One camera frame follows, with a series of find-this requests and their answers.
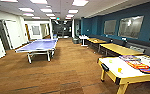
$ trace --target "table top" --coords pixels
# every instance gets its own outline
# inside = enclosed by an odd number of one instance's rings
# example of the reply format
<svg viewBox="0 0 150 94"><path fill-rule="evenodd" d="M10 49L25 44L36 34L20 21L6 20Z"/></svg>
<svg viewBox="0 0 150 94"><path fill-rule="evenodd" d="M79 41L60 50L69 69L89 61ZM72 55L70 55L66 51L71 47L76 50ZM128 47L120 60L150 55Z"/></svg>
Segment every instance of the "table top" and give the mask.
<svg viewBox="0 0 150 94"><path fill-rule="evenodd" d="M89 38L88 41L91 41L92 43L106 43L106 41L97 39L97 38Z"/></svg>
<svg viewBox="0 0 150 94"><path fill-rule="evenodd" d="M84 35L82 35L82 36L79 36L79 38L80 38L80 39L89 39L89 37L87 37L87 36L84 36Z"/></svg>
<svg viewBox="0 0 150 94"><path fill-rule="evenodd" d="M39 39L15 51L16 52L46 51L49 49L54 49L57 41L58 39Z"/></svg>
<svg viewBox="0 0 150 94"><path fill-rule="evenodd" d="M144 58L144 56L136 56L141 58L141 62L150 67L150 58ZM150 74L145 74L140 72L138 69L134 69L129 66L125 61L120 59L119 57L109 57L109 58L99 58L101 63L104 63L109 70L119 78L128 78L128 77L137 77L137 76L146 76Z"/></svg>
<svg viewBox="0 0 150 94"><path fill-rule="evenodd" d="M143 53L117 45L117 44L113 44L113 43L109 43L109 44L100 44L101 46L114 51L120 55L141 55Z"/></svg>

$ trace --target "blue table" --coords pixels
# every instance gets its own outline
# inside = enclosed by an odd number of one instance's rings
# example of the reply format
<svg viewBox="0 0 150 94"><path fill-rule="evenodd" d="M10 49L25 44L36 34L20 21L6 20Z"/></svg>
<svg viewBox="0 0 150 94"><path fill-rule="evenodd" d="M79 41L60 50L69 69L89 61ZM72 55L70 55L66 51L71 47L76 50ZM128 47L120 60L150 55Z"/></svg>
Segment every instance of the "blue table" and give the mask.
<svg viewBox="0 0 150 94"><path fill-rule="evenodd" d="M39 39L27 44L17 50L19 52L27 52L29 63L31 64L31 58L36 54L47 54L48 61L50 61L50 52L54 55L58 39Z"/></svg>

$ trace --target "table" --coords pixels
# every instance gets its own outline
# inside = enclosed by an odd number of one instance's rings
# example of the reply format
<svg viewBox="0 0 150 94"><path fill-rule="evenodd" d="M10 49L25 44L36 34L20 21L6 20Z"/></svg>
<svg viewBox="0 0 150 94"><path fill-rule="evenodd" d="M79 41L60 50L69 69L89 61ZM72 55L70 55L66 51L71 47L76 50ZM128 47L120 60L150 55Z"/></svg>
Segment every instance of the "table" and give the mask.
<svg viewBox="0 0 150 94"><path fill-rule="evenodd" d="M54 50L56 47L58 39L39 39L35 40L30 44L27 44L17 50L19 52L27 52L29 63L31 64L31 59L36 54L47 54L48 61L50 61L50 52L51 55L54 55Z"/></svg>
<svg viewBox="0 0 150 94"><path fill-rule="evenodd" d="M95 48L97 48L98 52L99 52L99 44L101 43L107 43L106 41L97 39L97 38L89 38L87 39L90 42L90 46L94 46Z"/></svg>
<svg viewBox="0 0 150 94"><path fill-rule="evenodd" d="M85 40L85 39L89 39L89 37L87 37L87 36L85 36L85 35L82 35L82 36L79 36L79 38L82 39L82 41L83 41L83 43L82 43L81 46L88 46L88 45L85 45L85 44L84 44L84 40Z"/></svg>
<svg viewBox="0 0 150 94"><path fill-rule="evenodd" d="M106 56L108 54L107 50L113 51L115 53L117 53L118 55L141 55L143 54L142 52L138 52L117 44L113 44L113 43L108 43L108 44L100 44L99 46L99 50L101 49L100 47L104 47L106 48Z"/></svg>
<svg viewBox="0 0 150 94"><path fill-rule="evenodd" d="M150 58L144 58L144 56L136 57L141 58L143 63L150 66ZM98 64L101 68L103 68L102 64L109 68L109 70L106 68L102 69L101 80L104 81L105 74L107 74L116 85L119 85L117 94L124 94L127 86L131 83L150 81L150 74L144 74L139 70L132 68L119 57L99 58Z"/></svg>

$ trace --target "trash can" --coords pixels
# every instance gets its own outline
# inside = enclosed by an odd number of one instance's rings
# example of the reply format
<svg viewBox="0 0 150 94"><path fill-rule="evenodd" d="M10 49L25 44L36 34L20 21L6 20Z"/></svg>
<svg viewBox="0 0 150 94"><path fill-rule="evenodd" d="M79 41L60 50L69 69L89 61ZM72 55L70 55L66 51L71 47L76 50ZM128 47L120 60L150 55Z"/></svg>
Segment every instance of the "trash can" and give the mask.
<svg viewBox="0 0 150 94"><path fill-rule="evenodd" d="M74 44L79 44L79 39L73 38L73 43L74 43Z"/></svg>

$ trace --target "wooden table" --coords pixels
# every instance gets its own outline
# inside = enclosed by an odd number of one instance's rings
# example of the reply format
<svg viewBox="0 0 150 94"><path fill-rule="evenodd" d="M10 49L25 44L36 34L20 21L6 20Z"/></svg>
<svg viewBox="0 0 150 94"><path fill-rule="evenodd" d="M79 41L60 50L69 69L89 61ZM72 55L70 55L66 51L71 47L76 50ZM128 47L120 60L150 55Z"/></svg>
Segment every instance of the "wooden table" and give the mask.
<svg viewBox="0 0 150 94"><path fill-rule="evenodd" d="M106 41L97 39L97 38L89 38L87 39L90 42L90 46L94 46L96 49L99 49L99 44L107 43Z"/></svg>
<svg viewBox="0 0 150 94"><path fill-rule="evenodd" d="M143 53L117 45L117 44L113 44L113 43L109 43L109 44L100 44L99 46L99 50L101 49L100 47L104 47L106 48L106 56L108 54L108 50L113 51L115 53L117 53L118 55L141 55Z"/></svg>
<svg viewBox="0 0 150 94"><path fill-rule="evenodd" d="M144 60L143 62L147 61L146 63L149 63L150 59L141 58L141 60ZM150 81L150 74L144 74L139 70L132 68L119 57L99 58L98 64L101 68L103 68L101 64L104 64L109 68L109 70L102 69L101 80L103 82L105 74L107 74L116 85L119 85L117 94L124 94L127 86L131 83Z"/></svg>

